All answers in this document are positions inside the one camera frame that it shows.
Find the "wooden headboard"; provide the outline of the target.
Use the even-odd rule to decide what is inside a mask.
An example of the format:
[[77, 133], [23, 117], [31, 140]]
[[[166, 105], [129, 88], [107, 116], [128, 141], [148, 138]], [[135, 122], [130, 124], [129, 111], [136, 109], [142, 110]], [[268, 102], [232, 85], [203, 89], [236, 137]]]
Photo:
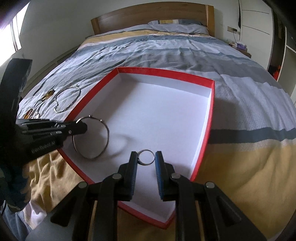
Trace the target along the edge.
[[147, 24], [154, 20], [191, 19], [200, 21], [215, 36], [214, 7], [180, 1], [162, 1], [138, 4], [118, 9], [91, 20], [95, 35]]

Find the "thin silver bangle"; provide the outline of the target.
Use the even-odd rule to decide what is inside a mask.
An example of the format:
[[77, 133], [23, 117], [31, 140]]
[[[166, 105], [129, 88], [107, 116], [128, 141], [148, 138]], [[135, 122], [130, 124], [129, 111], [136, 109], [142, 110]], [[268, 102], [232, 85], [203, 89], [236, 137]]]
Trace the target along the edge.
[[109, 130], [109, 127], [107, 126], [107, 124], [105, 123], [105, 121], [103, 119], [98, 119], [98, 118], [95, 118], [95, 117], [93, 117], [91, 115], [81, 117], [78, 120], [76, 120], [75, 123], [81, 123], [84, 119], [91, 119], [91, 120], [99, 121], [102, 125], [104, 125], [104, 127], [105, 127], [105, 129], [107, 131], [107, 141], [106, 141], [106, 144], [105, 144], [103, 150], [97, 156], [95, 156], [93, 158], [89, 158], [89, 157], [86, 157], [83, 154], [81, 154], [81, 152], [76, 147], [74, 135], [72, 136], [72, 144], [73, 144], [75, 152], [78, 153], [81, 157], [84, 157], [84, 158], [86, 158], [88, 160], [94, 160], [94, 159], [96, 159], [98, 157], [101, 157], [104, 154], [104, 152], [106, 151], [106, 149], [108, 147], [108, 144], [109, 144], [109, 140], [110, 140], [110, 130]]

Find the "striped bed duvet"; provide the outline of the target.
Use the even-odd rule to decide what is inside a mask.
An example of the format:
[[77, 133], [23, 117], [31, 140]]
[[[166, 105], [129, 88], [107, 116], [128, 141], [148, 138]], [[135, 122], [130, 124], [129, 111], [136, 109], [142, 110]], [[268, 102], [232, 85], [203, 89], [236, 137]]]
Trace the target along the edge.
[[[67, 121], [87, 90], [118, 67], [184, 72], [214, 81], [212, 122], [194, 182], [215, 183], [268, 239], [295, 211], [295, 106], [258, 63], [205, 34], [138, 25], [93, 36], [52, 70], [20, 102], [18, 118]], [[53, 96], [41, 98], [51, 89]], [[81, 178], [59, 151], [30, 163], [36, 227]]]

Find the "white wardrobe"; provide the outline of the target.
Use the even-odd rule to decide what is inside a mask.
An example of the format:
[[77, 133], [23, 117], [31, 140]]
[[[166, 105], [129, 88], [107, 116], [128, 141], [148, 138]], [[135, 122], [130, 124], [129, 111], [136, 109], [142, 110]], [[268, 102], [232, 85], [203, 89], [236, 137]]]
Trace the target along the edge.
[[239, 1], [240, 40], [295, 102], [295, 40], [264, 1]]

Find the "window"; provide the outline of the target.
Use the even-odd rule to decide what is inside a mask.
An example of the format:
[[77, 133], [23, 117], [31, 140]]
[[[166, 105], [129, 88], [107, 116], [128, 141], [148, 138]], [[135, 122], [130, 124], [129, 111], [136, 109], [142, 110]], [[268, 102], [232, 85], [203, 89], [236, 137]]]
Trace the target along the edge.
[[21, 1], [1, 22], [1, 65], [22, 48], [20, 34], [29, 3]]

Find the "purple tissue box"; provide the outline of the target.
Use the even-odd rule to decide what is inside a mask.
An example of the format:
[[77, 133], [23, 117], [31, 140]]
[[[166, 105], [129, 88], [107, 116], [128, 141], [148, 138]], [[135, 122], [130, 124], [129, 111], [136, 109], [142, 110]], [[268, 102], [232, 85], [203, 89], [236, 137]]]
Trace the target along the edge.
[[239, 50], [247, 51], [247, 46], [245, 44], [235, 43], [235, 47]]

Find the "striped pillow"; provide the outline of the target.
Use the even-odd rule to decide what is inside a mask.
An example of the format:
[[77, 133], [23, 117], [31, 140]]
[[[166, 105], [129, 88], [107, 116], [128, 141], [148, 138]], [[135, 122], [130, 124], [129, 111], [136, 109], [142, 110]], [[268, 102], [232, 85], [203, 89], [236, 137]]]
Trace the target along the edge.
[[148, 23], [154, 29], [166, 32], [185, 33], [185, 34], [205, 34], [209, 31], [200, 21], [190, 19], [175, 20], [154, 20]]

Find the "dark brown bangle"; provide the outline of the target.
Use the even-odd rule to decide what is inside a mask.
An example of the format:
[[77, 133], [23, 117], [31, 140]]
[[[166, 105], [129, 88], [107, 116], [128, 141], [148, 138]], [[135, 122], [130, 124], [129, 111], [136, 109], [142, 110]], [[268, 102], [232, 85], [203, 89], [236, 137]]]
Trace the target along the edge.
[[47, 99], [49, 99], [51, 96], [53, 96], [53, 94], [55, 93], [54, 89], [49, 90], [42, 98], [41, 101], [45, 101]]

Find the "red jewelry box tray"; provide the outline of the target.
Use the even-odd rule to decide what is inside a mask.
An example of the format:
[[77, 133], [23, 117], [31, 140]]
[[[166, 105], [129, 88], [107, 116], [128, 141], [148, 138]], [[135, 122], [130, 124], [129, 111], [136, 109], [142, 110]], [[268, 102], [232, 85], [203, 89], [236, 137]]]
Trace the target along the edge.
[[[209, 138], [215, 83], [197, 75], [171, 70], [118, 67], [87, 90], [67, 116], [68, 121], [91, 115], [103, 119], [110, 130], [101, 157], [88, 160], [75, 152], [67, 138], [61, 156], [87, 183], [101, 182], [140, 153], [134, 195], [119, 207], [154, 226], [166, 229], [175, 204], [159, 197], [153, 154], [161, 151], [176, 172], [194, 180]], [[87, 132], [75, 137], [86, 157], [97, 156], [107, 141], [99, 121], [84, 119]]]

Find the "amber translucent bangle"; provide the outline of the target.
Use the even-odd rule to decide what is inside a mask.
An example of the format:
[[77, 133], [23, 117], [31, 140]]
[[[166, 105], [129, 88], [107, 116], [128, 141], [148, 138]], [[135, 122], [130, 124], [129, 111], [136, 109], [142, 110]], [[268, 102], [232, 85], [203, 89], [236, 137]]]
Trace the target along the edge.
[[31, 108], [24, 114], [23, 118], [24, 119], [34, 118], [34, 113], [35, 113], [35, 110]]

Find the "wooden nightstand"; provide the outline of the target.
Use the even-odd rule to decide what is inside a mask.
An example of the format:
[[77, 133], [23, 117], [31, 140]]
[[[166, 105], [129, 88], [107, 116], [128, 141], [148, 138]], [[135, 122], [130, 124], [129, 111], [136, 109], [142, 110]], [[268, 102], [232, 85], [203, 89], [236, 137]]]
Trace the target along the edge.
[[248, 51], [246, 51], [246, 50], [242, 50], [242, 49], [239, 49], [239, 48], [237, 48], [237, 47], [235, 47], [234, 45], [231, 45], [231, 44], [229, 44], [229, 46], [232, 47], [233, 49], [239, 51], [239, 52], [242, 53], [243, 55], [245, 55], [245, 56], [251, 58], [251, 54], [250, 54]]

